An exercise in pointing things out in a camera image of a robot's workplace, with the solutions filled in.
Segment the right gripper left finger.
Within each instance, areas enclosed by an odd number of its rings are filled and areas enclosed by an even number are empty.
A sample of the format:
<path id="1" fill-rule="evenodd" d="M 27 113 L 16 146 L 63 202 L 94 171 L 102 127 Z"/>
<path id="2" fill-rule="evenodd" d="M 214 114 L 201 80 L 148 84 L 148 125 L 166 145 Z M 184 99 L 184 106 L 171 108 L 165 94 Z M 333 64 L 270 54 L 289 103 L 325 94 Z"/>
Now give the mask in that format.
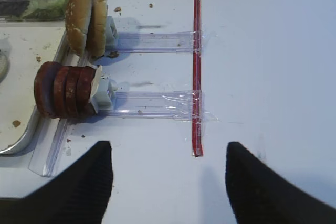
<path id="1" fill-rule="evenodd" d="M 102 223 L 112 185 L 112 148 L 98 141 L 43 187 L 1 204 L 1 223 Z"/>

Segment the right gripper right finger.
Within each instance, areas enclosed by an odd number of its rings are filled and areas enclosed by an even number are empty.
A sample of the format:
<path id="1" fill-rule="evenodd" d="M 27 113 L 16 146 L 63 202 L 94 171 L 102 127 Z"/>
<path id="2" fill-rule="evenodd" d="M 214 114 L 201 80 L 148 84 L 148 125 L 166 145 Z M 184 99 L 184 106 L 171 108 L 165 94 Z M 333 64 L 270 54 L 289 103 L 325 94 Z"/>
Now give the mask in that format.
<path id="1" fill-rule="evenodd" d="M 238 223 L 335 223 L 335 208 L 283 179 L 239 142 L 227 145 L 225 185 Z"/>

